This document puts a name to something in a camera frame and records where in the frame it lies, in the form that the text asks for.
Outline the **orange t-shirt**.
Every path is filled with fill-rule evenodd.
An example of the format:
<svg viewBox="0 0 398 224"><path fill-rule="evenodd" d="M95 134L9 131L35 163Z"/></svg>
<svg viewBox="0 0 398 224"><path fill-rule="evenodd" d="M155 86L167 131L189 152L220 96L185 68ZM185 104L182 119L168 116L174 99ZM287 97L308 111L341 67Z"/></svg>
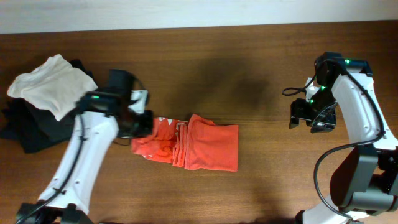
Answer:
<svg viewBox="0 0 398 224"><path fill-rule="evenodd" d="M152 134L133 139L131 151L186 170L238 170L239 126L218 126L193 114L189 121L154 118Z"/></svg>

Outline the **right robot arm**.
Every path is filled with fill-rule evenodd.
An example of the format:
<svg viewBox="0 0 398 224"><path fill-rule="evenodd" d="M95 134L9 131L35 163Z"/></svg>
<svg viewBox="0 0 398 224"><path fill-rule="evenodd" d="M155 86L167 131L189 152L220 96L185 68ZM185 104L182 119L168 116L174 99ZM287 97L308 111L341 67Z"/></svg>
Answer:
<svg viewBox="0 0 398 224"><path fill-rule="evenodd" d="M374 92L373 71L365 60L324 52L314 61L315 74L302 88L286 88L283 95L304 93L290 106L289 128L301 121L311 133L331 132L339 107L349 143L324 152L317 160L313 182L321 202L296 214L295 223L362 223L369 216L397 210L397 138L383 116ZM318 183L321 162L330 154L350 149L334 171L330 194Z"/></svg>

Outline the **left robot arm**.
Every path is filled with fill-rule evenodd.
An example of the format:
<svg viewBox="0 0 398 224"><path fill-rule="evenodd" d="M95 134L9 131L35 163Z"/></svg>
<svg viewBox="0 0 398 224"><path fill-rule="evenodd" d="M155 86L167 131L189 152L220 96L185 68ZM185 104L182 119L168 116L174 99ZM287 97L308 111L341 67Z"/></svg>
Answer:
<svg viewBox="0 0 398 224"><path fill-rule="evenodd" d="M21 204L16 223L91 223L91 193L109 147L152 134L148 95L140 79L119 69L110 70L106 87L86 92L55 175L35 204Z"/></svg>

